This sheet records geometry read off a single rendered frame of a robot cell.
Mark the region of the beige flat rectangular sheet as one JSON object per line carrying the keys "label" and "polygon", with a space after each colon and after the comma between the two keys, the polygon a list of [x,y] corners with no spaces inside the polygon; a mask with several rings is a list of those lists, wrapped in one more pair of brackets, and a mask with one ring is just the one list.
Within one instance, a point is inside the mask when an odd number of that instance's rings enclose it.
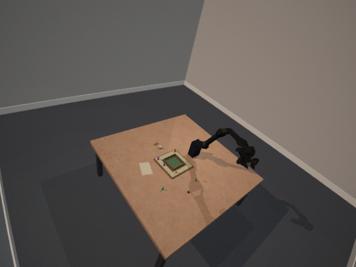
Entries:
{"label": "beige flat rectangular sheet", "polygon": [[139,163],[139,167],[141,170],[141,175],[152,175],[153,174],[149,162]]}

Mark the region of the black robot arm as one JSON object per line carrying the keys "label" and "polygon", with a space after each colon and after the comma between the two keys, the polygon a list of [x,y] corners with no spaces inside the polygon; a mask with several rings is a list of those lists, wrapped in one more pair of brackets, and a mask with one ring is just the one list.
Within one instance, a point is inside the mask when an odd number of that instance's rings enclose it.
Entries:
{"label": "black robot arm", "polygon": [[248,142],[239,137],[231,128],[220,128],[217,130],[216,134],[210,137],[207,141],[196,141],[195,143],[193,143],[193,145],[195,146],[195,149],[197,149],[198,147],[202,149],[207,149],[209,148],[209,144],[211,144],[220,137],[224,137],[227,134],[230,134],[236,141],[236,144],[240,146],[237,147],[235,151],[237,151],[241,157],[244,157],[245,155],[248,155],[250,159],[254,157],[256,153],[254,147],[249,147],[249,145],[247,144]]}

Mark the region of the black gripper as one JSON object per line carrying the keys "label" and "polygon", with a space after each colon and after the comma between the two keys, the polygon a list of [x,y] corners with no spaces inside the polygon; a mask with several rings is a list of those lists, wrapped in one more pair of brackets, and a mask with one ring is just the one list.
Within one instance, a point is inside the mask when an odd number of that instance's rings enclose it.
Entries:
{"label": "black gripper", "polygon": [[258,159],[253,159],[250,160],[248,155],[245,155],[244,157],[240,157],[236,160],[237,165],[245,166],[247,169],[249,168],[246,163],[251,163],[250,166],[254,169],[255,165],[258,163]]}

